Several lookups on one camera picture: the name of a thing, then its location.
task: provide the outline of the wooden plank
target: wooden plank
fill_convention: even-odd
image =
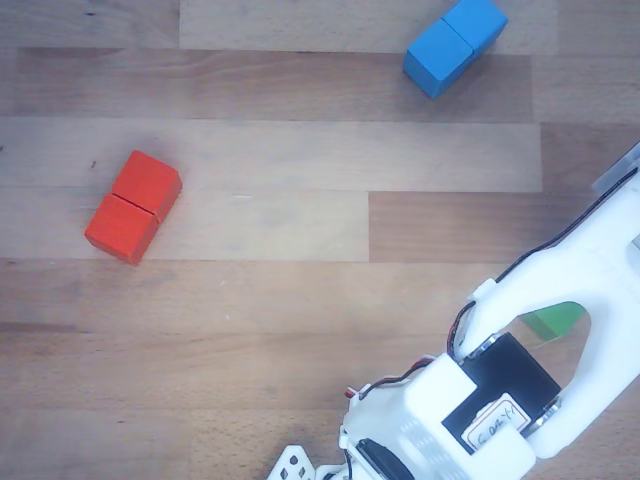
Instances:
[[[0,477],[188,478],[188,412],[2,410]]]
[[[640,382],[633,382],[614,400],[607,411],[633,413],[638,408],[638,398],[640,398]]]
[[[5,0],[0,45],[177,47],[179,16],[180,0]]]
[[[4,260],[0,333],[440,335],[502,267]]]
[[[589,205],[574,196],[500,193],[369,195],[372,262],[511,262]]]
[[[21,375],[0,385],[0,408],[342,410],[347,385],[403,373],[445,341],[420,332],[4,333],[0,361]]]
[[[556,0],[496,3],[510,23],[492,51],[555,53]],[[216,50],[404,53],[454,4],[453,0],[240,0],[232,4],[185,0],[180,16],[180,45]]]
[[[437,101],[399,54],[25,49],[16,114],[530,123],[528,56],[486,55]]]
[[[535,118],[543,122],[640,123],[640,58],[533,58]]]
[[[104,193],[0,188],[0,256],[106,258],[83,236]],[[185,188],[146,258],[367,261],[368,255],[364,192]]]
[[[539,462],[530,478],[634,478],[640,469],[636,435],[639,426],[637,408],[633,413],[605,412],[560,456],[549,462]]]
[[[561,54],[637,57],[640,4],[633,0],[559,0]]]
[[[15,59],[15,50],[0,47],[0,115],[13,113]]]
[[[591,185],[640,141],[640,125],[541,126],[544,190],[590,193]]]
[[[7,117],[0,138],[9,186],[102,191],[140,149],[190,189],[541,189],[537,125]]]
[[[287,445],[304,446],[315,466],[341,465],[337,433],[343,415],[343,410],[196,410],[191,479],[264,479]]]

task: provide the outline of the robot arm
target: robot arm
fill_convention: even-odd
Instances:
[[[571,444],[640,374],[639,158],[640,143],[596,182],[602,195],[583,216],[476,289],[446,354],[352,396],[339,440],[346,464],[315,470],[290,446],[268,480],[518,480]],[[561,389],[501,332],[565,301],[592,326]]]

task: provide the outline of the blue block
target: blue block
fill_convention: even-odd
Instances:
[[[473,58],[489,48],[507,24],[491,0],[460,0],[442,19],[471,46]]]
[[[411,44],[403,69],[430,97],[440,95],[471,62],[473,50],[443,20]]]

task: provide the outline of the red block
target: red block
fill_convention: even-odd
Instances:
[[[97,248],[137,265],[181,189],[175,169],[134,151],[85,236]]]
[[[159,226],[151,213],[107,194],[84,235],[100,250],[137,265]]]
[[[111,193],[153,213],[162,223],[182,190],[178,172],[142,152],[134,151]]]

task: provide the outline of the cable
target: cable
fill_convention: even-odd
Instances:
[[[351,454],[344,451],[344,458],[347,459],[347,468],[349,469],[349,477],[348,480],[353,480],[353,466],[351,465]]]
[[[364,392],[362,392],[360,394],[360,400],[364,400],[365,397],[367,395],[369,395],[369,393],[371,393],[372,390],[382,386],[382,385],[389,385],[389,384],[393,384],[393,383],[400,383],[405,381],[412,373],[414,373],[417,370],[420,370],[421,368],[426,367],[427,365],[429,365],[431,362],[433,362],[432,358],[422,358],[420,360],[418,360],[416,363],[414,363],[411,368],[409,370],[407,370],[404,374],[402,374],[399,377],[385,377],[382,380],[378,380],[376,383],[374,383],[373,385],[371,385],[369,388],[367,388]]]
[[[464,307],[462,307],[462,310],[458,312],[458,315],[456,315],[456,319],[453,321],[453,325],[451,325],[451,328],[449,329],[449,336],[447,337],[447,353],[451,358],[454,358],[453,341],[456,338],[456,333],[458,333],[458,328],[460,327],[460,322],[462,321],[462,317],[464,317],[464,314],[467,313],[469,310],[471,310],[471,307],[473,307],[475,304],[476,302],[474,300],[472,302],[467,303]]]
[[[344,396],[347,398],[353,398],[357,395],[358,391],[355,388],[347,387],[344,391]]]
[[[614,183],[611,186],[611,188],[609,188],[609,190],[607,190],[602,195],[600,195],[600,197],[598,197],[598,199],[595,202],[593,202],[589,206],[589,208],[587,208],[578,218],[576,218],[573,222],[571,222],[569,224],[569,226],[566,227],[563,231],[561,231],[558,235],[553,237],[551,240],[543,243],[542,245],[538,245],[537,247],[529,250],[527,253],[525,253],[520,258],[518,258],[515,262],[513,262],[509,267],[507,267],[507,269],[504,272],[502,272],[496,278],[496,283],[499,283],[502,280],[504,280],[504,278],[507,275],[509,275],[513,270],[515,270],[518,266],[520,266],[520,264],[522,262],[524,262],[527,258],[529,258],[534,253],[540,252],[542,250],[546,250],[547,248],[549,248],[550,246],[554,245],[555,243],[558,243],[561,240],[563,240],[567,235],[569,235],[576,228],[578,228],[578,226],[582,222],[584,222],[585,219],[589,215],[591,215],[600,205],[602,205],[602,203],[604,203],[604,201],[607,198],[609,198],[611,195],[613,195],[622,185],[624,185],[636,173],[638,173],[638,167],[636,167],[633,170],[629,171],[622,178],[620,178],[620,180],[618,180],[616,183]],[[462,310],[460,310],[460,312],[458,312],[458,315],[456,316],[456,319],[453,321],[453,325],[451,325],[451,329],[449,330],[449,336],[447,337],[447,353],[452,358],[455,358],[454,355],[453,355],[454,339],[455,339],[456,333],[458,332],[458,328],[459,328],[460,323],[462,321],[462,317],[464,317],[464,314],[467,313],[475,304],[476,304],[476,302],[472,301],[472,302],[467,303],[464,307],[462,307]]]
[[[499,283],[501,280],[503,280],[504,277],[509,275],[516,267],[518,267],[522,262],[524,262],[527,258],[529,258],[534,253],[537,253],[541,250],[546,250],[551,245],[559,242],[560,240],[564,239],[567,235],[569,235],[571,232],[573,232],[582,222],[584,222],[584,220],[589,215],[591,215],[600,205],[602,205],[602,203],[607,198],[609,198],[616,190],[618,190],[618,188],[620,188],[627,180],[633,177],[636,173],[638,173],[638,167],[634,168],[633,170],[628,172],[626,175],[624,175],[620,180],[614,183],[613,186],[609,188],[609,190],[607,190],[602,195],[600,195],[600,197],[595,202],[593,202],[591,206],[582,213],[582,215],[580,215],[573,222],[571,222],[571,224],[567,228],[565,228],[562,232],[560,232],[558,235],[553,237],[548,242],[545,242],[542,245],[539,245],[536,248],[529,250],[527,253],[525,253],[520,258],[518,258],[515,262],[513,262],[504,272],[502,272],[498,276],[498,278],[496,278],[496,283]]]

